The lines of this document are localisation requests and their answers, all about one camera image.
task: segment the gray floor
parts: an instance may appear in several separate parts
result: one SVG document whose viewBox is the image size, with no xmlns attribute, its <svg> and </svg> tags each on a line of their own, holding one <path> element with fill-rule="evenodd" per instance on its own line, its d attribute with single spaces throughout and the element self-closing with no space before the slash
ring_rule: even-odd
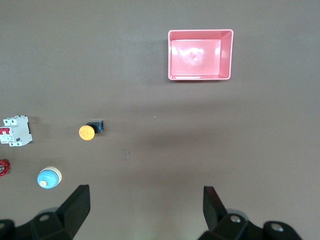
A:
<svg viewBox="0 0 320 240">
<path fill-rule="evenodd" d="M 196 240 L 204 185 L 261 227 L 320 235 L 320 2 L 1 0 L 0 218 L 17 225 L 89 184 L 76 240 Z M 231 79 L 170 82 L 172 29 L 234 30 Z M 103 119 L 92 141 L 78 130 Z M 38 172 L 61 170 L 44 190 Z"/>
</svg>

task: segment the red knob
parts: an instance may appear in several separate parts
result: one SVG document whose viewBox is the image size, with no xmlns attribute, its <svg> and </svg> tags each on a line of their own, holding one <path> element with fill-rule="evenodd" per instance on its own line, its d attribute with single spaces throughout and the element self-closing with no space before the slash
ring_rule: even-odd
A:
<svg viewBox="0 0 320 240">
<path fill-rule="evenodd" d="M 9 171 L 9 166 L 10 163 L 7 160 L 0 160 L 0 177 L 6 175 L 6 173 Z"/>
</svg>

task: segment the yellow push button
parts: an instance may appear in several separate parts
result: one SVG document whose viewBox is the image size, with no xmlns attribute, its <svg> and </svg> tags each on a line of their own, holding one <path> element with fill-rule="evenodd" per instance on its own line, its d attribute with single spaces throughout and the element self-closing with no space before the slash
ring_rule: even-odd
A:
<svg viewBox="0 0 320 240">
<path fill-rule="evenodd" d="M 83 140 L 89 141 L 95 137 L 95 130 L 92 126 L 84 125 L 80 127 L 79 135 Z"/>
</svg>

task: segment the white circuit breaker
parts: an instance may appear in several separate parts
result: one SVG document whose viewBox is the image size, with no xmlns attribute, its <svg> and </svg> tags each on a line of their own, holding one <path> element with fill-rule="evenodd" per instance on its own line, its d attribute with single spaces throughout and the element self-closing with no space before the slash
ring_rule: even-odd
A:
<svg viewBox="0 0 320 240">
<path fill-rule="evenodd" d="M 3 120 L 4 126 L 0 126 L 0 141 L 9 144 L 10 147 L 20 147 L 32 141 L 29 131 L 28 117 L 15 116 Z"/>
</svg>

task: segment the pink container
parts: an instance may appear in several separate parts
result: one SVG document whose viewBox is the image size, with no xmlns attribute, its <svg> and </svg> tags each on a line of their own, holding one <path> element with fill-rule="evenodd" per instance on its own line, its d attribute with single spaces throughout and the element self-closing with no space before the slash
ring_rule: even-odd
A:
<svg viewBox="0 0 320 240">
<path fill-rule="evenodd" d="M 169 31 L 169 79 L 228 80 L 233 38 L 231 29 Z"/>
</svg>

